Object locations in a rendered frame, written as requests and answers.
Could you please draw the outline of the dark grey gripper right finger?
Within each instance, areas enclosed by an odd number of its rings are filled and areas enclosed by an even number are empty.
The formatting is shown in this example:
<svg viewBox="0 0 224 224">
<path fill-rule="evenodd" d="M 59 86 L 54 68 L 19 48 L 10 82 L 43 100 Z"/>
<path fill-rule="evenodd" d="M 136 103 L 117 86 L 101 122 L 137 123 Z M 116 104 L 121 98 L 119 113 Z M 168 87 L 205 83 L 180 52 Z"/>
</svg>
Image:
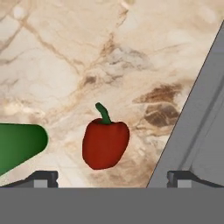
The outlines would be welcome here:
<svg viewBox="0 0 224 224">
<path fill-rule="evenodd" d="M 190 171 L 168 171 L 167 179 L 167 187 L 170 188 L 222 188 L 222 185 L 200 179 Z"/>
</svg>

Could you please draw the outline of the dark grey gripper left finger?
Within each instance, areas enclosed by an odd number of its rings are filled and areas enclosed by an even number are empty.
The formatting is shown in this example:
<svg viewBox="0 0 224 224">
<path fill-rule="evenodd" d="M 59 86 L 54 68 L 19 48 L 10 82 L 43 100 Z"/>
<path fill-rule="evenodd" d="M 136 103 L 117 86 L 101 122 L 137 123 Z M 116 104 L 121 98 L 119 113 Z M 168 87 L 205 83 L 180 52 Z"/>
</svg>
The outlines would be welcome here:
<svg viewBox="0 0 224 224">
<path fill-rule="evenodd" d="M 57 188 L 59 186 L 58 177 L 57 171 L 35 171 L 25 179 L 3 185 L 3 188 Z"/>
</svg>

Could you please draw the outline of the red bell pepper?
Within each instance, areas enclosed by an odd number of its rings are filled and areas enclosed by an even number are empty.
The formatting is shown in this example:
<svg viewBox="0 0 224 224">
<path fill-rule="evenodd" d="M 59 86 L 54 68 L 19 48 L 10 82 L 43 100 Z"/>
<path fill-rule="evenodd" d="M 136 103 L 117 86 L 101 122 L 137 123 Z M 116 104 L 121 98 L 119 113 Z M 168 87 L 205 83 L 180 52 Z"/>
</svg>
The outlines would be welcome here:
<svg viewBox="0 0 224 224">
<path fill-rule="evenodd" d="M 126 151 L 130 130 L 124 122 L 112 122 L 107 109 L 95 104 L 101 118 L 94 119 L 86 127 L 82 140 L 82 158 L 93 170 L 114 167 Z"/>
</svg>

